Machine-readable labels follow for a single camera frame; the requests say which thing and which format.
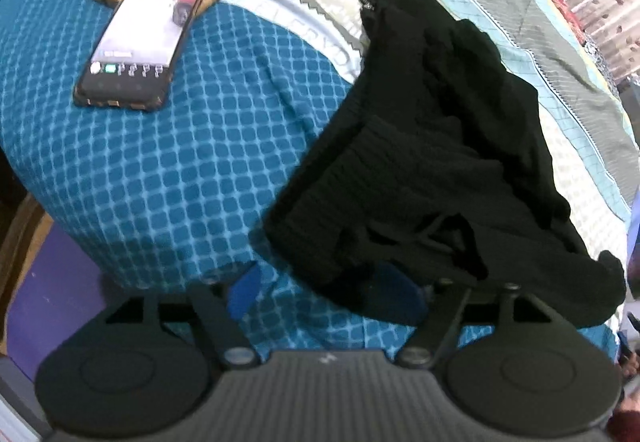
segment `red vehicle on screen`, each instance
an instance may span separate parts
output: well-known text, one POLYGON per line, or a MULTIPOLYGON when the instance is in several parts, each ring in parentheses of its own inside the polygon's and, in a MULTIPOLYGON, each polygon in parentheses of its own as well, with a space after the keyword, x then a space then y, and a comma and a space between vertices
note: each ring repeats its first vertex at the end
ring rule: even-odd
POLYGON ((195 3, 196 0, 174 0, 174 14, 171 20, 175 25, 182 27, 187 23, 187 19, 195 3))

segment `blue object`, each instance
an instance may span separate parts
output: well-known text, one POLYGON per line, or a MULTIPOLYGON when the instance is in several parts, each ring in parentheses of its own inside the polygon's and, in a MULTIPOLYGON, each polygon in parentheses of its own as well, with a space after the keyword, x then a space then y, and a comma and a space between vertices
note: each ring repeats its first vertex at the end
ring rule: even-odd
POLYGON ((393 323, 418 325, 428 313, 425 295, 411 279, 391 263, 378 263, 363 289, 364 309, 369 317, 393 323))
POLYGON ((620 340, 620 347, 624 351, 631 351, 631 347, 629 346, 629 339, 626 337, 626 334, 622 331, 618 331, 618 339, 620 340))
POLYGON ((244 275, 229 287, 226 310, 231 319, 240 321, 249 312, 260 292, 260 280, 260 265, 251 262, 244 275))
POLYGON ((631 220, 628 234, 626 236, 626 261, 631 260, 636 243, 638 242, 638 229, 640 229, 640 191, 636 192, 633 205, 631 207, 631 220))
MULTIPOLYGON (((172 291, 258 260, 259 292, 241 324, 262 357, 276 348, 395 355, 412 328, 352 314, 300 285, 260 227, 350 88, 327 58, 219 2, 194 23, 165 108, 79 109, 73 86, 110 10, 92 0, 0 0, 0 14, 0 146, 103 271, 126 287, 172 291)), ((467 327, 461 343, 490 332, 467 327)))

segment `bed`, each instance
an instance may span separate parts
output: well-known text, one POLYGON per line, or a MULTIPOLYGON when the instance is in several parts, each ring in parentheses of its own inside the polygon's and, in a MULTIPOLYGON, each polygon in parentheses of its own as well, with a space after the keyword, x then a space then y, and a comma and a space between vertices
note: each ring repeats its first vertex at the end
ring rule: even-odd
MULTIPOLYGON (((538 90, 572 221, 592 256, 608 249, 626 263, 638 147, 553 1, 439 1, 487 32, 507 69, 538 90)), ((0 0, 0 148, 117 284, 169 291, 257 260, 260 292, 241 324, 261 356, 361 347, 393 356, 411 328, 351 314, 300 285, 259 228, 359 73, 359 10, 358 0, 222 0, 194 23, 167 106, 140 114, 71 104, 110 10, 92 0, 0 0)), ((612 357, 621 314, 583 331, 612 357)), ((460 343, 491 331, 466 328, 460 343)))

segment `ribbed black plastic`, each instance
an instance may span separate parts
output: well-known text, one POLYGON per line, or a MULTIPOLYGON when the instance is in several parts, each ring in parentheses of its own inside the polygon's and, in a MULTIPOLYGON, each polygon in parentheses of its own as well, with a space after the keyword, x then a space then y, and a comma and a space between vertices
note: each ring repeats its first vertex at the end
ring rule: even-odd
MULTIPOLYGON (((56 432, 51 442, 89 442, 56 432)), ((433 374, 389 363, 382 351, 276 352, 223 375, 180 424, 136 442, 524 442, 480 425, 433 374)), ((607 442, 599 429, 561 442, 607 442)))

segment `round pad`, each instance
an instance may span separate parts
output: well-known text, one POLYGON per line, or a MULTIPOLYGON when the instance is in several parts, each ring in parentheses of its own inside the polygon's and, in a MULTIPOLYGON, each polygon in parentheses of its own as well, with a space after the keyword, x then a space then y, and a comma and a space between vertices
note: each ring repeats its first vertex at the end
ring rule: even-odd
POLYGON ((63 345, 39 368, 36 395, 54 426, 128 438, 175 424, 196 408, 210 381, 199 350, 161 331, 145 331, 144 342, 114 343, 114 327, 107 330, 107 346, 63 345))
POLYGON ((620 396, 613 364, 597 355, 574 358, 562 348, 481 340, 452 356, 446 382, 460 408, 484 424, 519 436, 559 438, 590 428, 620 396))

